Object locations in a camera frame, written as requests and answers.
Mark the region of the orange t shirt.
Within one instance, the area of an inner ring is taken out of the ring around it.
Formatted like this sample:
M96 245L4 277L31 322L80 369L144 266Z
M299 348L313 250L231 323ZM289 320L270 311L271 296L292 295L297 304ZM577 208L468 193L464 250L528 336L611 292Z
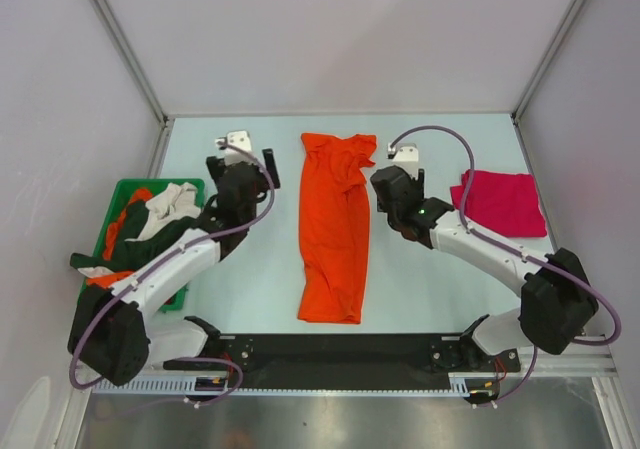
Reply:
M153 196L154 193L148 187L129 184L127 181L118 184L115 204L109 208L108 224L95 250L96 262L90 262L86 268L79 269L79 272L86 276L87 286L98 285L107 288L145 264L144 258L150 256L150 251L143 249L136 242L125 241L120 235L120 230L130 206L136 201L148 201Z
M304 133L299 248L305 284L298 318L309 323L362 320L371 206L363 170L374 166L374 135Z

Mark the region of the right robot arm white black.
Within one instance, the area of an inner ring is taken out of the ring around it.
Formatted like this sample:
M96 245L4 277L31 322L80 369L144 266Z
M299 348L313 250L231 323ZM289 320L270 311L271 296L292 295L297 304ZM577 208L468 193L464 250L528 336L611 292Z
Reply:
M461 357L469 368L484 370L512 348L560 355L596 314L598 302L586 290L586 273L573 252L527 252L491 231L475 230L451 204L425 197L422 177L398 166L376 171L370 182L391 229L471 264L519 298L519 308L482 316L463 332Z

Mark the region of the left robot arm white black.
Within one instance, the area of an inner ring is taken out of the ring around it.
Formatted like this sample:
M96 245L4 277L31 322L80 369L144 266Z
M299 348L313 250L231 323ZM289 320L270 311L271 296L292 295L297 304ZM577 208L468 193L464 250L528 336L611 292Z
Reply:
M152 328L153 316L192 279L222 262L266 217L280 178L272 149L256 157L229 138L223 157L207 166L216 186L193 227L148 264L108 288L88 286L79 296L68 341L69 381L76 389L79 366L115 386L132 381L154 364L194 363L207 369L221 356L216 329L196 316Z

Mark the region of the folded magenta t shirt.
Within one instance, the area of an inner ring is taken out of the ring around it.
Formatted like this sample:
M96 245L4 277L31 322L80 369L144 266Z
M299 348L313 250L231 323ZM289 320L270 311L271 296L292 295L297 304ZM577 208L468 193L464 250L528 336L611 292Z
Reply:
M508 238L547 236L535 179L529 174L476 170L465 216Z

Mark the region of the dark green t shirt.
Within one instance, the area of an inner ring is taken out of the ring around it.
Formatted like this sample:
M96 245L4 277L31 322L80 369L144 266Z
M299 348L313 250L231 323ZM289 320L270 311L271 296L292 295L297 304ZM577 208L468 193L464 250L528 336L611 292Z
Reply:
M174 244L195 222L186 214L170 218L150 236L142 232L153 222L144 201L136 201L122 211L119 219L107 229L105 247L98 256L72 253L69 265L88 278L124 271L136 271Z

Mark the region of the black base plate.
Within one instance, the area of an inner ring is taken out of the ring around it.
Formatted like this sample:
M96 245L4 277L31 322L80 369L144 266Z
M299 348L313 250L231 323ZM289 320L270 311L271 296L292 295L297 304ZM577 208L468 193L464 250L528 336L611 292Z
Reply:
M256 390L426 391L452 373L521 369L514 348L487 356L458 334L223 334L204 355L240 366Z

